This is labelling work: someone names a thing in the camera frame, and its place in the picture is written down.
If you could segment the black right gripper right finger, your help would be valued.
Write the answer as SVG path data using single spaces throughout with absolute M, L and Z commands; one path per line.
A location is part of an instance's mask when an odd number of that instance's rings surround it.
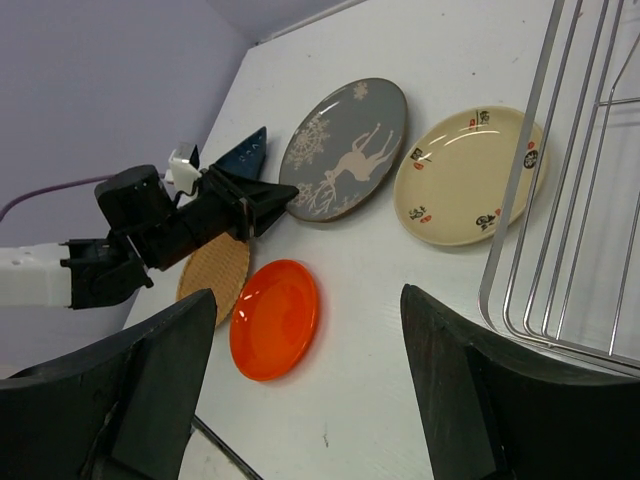
M 639 383 L 556 360 L 406 285 L 402 331 L 437 479 L 635 479 Z

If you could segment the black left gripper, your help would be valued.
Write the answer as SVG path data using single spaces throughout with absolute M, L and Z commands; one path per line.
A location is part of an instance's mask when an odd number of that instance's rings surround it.
M 166 270 L 222 235 L 243 243 L 262 236 L 287 212 L 299 189 L 211 166 L 196 180 L 195 193 L 181 206 L 185 194 L 170 197 L 151 165 L 99 183 L 94 195 L 110 227 L 101 252 L 111 260 Z

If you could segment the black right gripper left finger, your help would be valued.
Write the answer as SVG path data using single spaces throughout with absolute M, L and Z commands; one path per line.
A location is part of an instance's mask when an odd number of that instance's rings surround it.
M 1 382 L 4 479 L 175 479 L 216 325 L 209 289 Z

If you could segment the grey deer plate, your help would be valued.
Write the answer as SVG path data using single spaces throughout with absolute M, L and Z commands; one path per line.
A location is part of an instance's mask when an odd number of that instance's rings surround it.
M 298 189 L 289 214 L 328 223 L 359 208 L 391 172 L 407 128 L 406 96 L 390 80 L 359 79 L 325 97 L 283 155 L 279 182 Z

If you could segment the cream plate with prints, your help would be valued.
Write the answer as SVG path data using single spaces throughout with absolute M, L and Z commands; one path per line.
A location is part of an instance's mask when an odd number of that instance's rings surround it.
M 510 107 L 479 106 L 442 120 L 421 137 L 394 182 L 394 209 L 406 231 L 443 247 L 491 237 L 523 119 L 523 112 Z

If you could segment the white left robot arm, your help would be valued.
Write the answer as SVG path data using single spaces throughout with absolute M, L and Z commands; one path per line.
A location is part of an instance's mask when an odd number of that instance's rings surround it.
M 4 248 L 1 303 L 74 310 L 114 306 L 222 234 L 246 242 L 265 233 L 299 193 L 291 185 L 199 172 L 186 204 L 167 193 L 158 170 L 140 165 L 98 184 L 110 230 L 100 239 Z

